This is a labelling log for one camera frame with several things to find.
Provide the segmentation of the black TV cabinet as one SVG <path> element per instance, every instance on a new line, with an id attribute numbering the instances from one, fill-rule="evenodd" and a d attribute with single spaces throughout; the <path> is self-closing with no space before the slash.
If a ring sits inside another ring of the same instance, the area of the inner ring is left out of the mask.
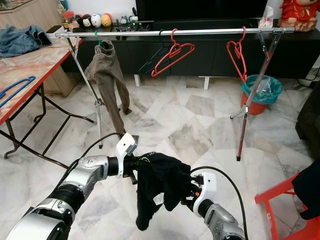
<path id="1" fill-rule="evenodd" d="M 236 77 L 238 72 L 227 52 L 227 42 L 238 41 L 241 34 L 177 35 L 176 41 L 190 42 L 195 51 L 176 63 L 162 76 Z M 115 46 L 119 66 L 124 74 L 138 74 L 138 69 L 160 48 L 158 36 L 106 36 Z M 162 36 L 170 47 L 169 36 Z M 242 53 L 247 74 L 258 74 L 265 54 L 257 34 L 246 34 Z M 265 74 L 275 78 L 303 79 L 320 58 L 320 30 L 283 34 L 274 50 Z"/>

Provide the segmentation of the black television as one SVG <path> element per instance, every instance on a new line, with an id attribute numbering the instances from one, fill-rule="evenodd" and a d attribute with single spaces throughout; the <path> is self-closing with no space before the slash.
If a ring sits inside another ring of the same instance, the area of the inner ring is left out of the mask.
<path id="1" fill-rule="evenodd" d="M 135 0 L 142 21 L 246 19 L 262 16 L 268 0 Z"/>

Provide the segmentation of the red laughing Buddha statue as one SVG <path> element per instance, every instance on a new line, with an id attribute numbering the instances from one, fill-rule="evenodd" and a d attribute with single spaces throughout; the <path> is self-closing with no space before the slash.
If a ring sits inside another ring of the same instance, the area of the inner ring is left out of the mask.
<path id="1" fill-rule="evenodd" d="M 295 28 L 296 32 L 309 32 L 316 28 L 320 0 L 283 0 L 280 8 L 279 27 Z"/>

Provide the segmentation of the brown trousers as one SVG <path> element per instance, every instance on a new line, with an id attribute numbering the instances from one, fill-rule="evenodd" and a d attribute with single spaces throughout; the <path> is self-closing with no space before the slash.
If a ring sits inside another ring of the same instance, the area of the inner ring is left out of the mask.
<path id="1" fill-rule="evenodd" d="M 90 81 L 96 82 L 115 131 L 126 133 L 120 110 L 123 110 L 125 115 L 131 113 L 130 92 L 124 82 L 124 74 L 112 41 L 100 40 L 98 45 L 94 46 L 93 59 L 84 73 Z"/>

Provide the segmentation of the orange bin teal bag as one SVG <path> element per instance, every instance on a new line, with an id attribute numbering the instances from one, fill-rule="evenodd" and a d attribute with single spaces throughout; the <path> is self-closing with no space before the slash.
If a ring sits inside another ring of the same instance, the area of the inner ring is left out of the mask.
<path id="1" fill-rule="evenodd" d="M 258 74 L 247 76 L 246 80 L 242 83 L 241 89 L 243 91 L 241 105 L 243 106 L 251 93 L 253 86 L 258 79 Z M 254 94 L 253 102 L 248 107 L 250 115 L 262 114 L 268 105 L 274 105 L 277 102 L 279 95 L 283 89 L 282 83 L 274 77 L 264 75 L 259 84 L 258 89 Z"/>

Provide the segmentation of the blue denim jacket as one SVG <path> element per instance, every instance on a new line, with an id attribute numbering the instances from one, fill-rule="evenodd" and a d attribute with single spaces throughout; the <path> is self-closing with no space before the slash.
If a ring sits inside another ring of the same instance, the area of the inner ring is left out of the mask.
<path id="1" fill-rule="evenodd" d="M 52 46 L 50 38 L 38 25 L 18 29 L 7 25 L 0 30 L 0 57 L 11 58 L 38 50 L 40 47 Z"/>

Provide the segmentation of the black knit garment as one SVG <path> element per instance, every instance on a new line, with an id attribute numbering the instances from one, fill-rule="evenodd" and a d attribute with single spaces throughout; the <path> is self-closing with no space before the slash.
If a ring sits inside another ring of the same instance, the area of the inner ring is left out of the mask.
<path id="1" fill-rule="evenodd" d="M 135 219 L 140 231 L 148 228 L 151 218 L 161 206 L 173 211 L 182 201 L 192 178 L 190 171 L 190 165 L 164 153 L 151 151 L 142 154 L 137 169 Z"/>

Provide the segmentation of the green hanger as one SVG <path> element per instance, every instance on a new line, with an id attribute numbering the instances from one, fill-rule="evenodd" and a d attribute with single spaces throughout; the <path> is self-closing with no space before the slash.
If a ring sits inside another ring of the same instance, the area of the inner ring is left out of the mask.
<path id="1" fill-rule="evenodd" d="M 109 50 L 110 46 L 105 41 L 100 39 L 98 32 L 98 30 L 94 30 L 94 38 L 96 39 L 97 45 L 100 46 L 103 50 Z"/>

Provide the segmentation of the red plastic stool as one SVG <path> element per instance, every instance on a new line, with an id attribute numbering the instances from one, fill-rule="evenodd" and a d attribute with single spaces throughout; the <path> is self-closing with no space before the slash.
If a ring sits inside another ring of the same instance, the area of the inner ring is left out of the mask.
<path id="1" fill-rule="evenodd" d="M 256 204 L 263 204 L 265 206 L 266 217 L 270 223 L 269 229 L 272 240 L 279 239 L 277 221 L 270 200 L 285 194 L 297 195 L 297 192 L 295 192 L 294 185 L 292 183 L 294 179 L 297 178 L 297 176 L 298 173 L 275 185 L 274 187 L 265 190 L 265 192 L 257 194 L 254 197 L 254 201 Z M 320 216 L 306 220 L 306 223 L 304 227 L 302 227 L 302 229 L 291 233 L 289 236 L 285 237 L 284 240 L 320 240 Z"/>

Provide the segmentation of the blue plastic hanger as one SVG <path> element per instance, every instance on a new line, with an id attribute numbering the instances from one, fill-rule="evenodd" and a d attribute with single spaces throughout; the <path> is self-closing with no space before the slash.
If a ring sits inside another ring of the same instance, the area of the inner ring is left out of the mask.
<path id="1" fill-rule="evenodd" d="M 18 93 L 23 91 L 25 87 L 28 87 L 32 82 L 36 80 L 34 75 L 27 78 L 23 78 L 17 82 L 11 83 L 9 86 L 0 88 L 0 107 L 5 106 L 12 99 L 14 99 Z"/>

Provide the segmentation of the white egg figurine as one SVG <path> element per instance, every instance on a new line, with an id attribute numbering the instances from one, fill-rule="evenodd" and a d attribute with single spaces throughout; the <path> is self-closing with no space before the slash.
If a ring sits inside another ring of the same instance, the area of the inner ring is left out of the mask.
<path id="1" fill-rule="evenodd" d="M 100 28 L 102 26 L 102 14 L 99 14 L 99 13 L 92 14 L 90 18 L 90 23 L 94 28 Z"/>

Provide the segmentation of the black round figurine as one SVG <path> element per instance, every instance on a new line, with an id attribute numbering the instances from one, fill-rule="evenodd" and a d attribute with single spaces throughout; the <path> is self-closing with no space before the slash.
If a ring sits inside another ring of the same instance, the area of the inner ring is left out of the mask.
<path id="1" fill-rule="evenodd" d="M 81 24 L 85 28 L 93 27 L 92 15 L 91 14 L 83 14 L 82 19 L 81 19 Z"/>

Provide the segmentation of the white tissue box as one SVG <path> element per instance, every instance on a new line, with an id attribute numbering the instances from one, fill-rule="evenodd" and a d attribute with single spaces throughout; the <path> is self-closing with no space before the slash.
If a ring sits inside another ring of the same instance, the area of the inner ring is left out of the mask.
<path id="1" fill-rule="evenodd" d="M 258 28 L 268 29 L 274 27 L 274 9 L 270 6 L 266 6 L 262 17 L 258 21 Z"/>

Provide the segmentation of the beige wooden cabinet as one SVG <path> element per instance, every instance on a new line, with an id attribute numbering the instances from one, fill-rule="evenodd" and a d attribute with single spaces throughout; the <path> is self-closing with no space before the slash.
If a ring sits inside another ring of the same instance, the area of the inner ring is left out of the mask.
<path id="1" fill-rule="evenodd" d="M 7 25 L 18 29 L 37 25 L 42 30 L 62 25 L 62 17 L 57 10 L 59 0 L 30 0 L 13 9 L 0 10 L 0 29 Z"/>

